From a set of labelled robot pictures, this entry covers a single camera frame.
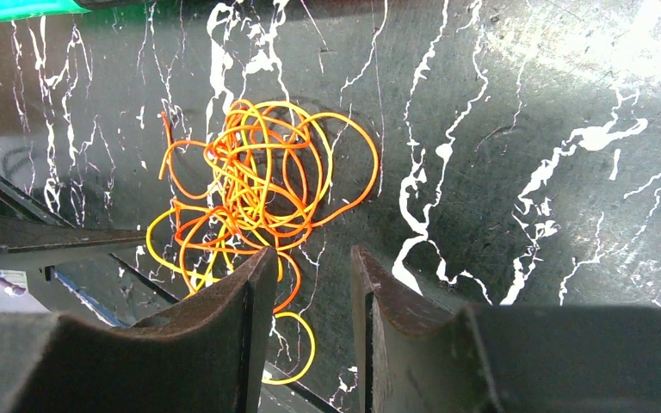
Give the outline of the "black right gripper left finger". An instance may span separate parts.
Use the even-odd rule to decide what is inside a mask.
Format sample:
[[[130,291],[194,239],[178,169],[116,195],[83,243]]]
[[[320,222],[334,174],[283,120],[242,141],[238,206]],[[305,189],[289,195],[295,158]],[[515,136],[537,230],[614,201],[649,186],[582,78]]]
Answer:
[[[275,250],[129,328],[0,313],[0,412],[254,412]]]

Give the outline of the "green plastic bin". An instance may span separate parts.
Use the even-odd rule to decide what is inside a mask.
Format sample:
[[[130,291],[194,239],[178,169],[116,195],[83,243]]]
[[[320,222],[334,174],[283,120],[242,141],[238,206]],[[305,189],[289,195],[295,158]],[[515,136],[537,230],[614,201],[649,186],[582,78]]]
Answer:
[[[69,15],[89,10],[72,0],[0,0],[0,22],[43,15]]]

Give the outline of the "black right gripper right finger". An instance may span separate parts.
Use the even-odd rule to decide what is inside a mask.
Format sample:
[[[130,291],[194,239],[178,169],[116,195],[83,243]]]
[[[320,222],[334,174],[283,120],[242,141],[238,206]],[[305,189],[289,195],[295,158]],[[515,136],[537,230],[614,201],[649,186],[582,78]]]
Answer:
[[[661,309],[448,311],[355,246],[352,307],[364,412],[661,412]]]

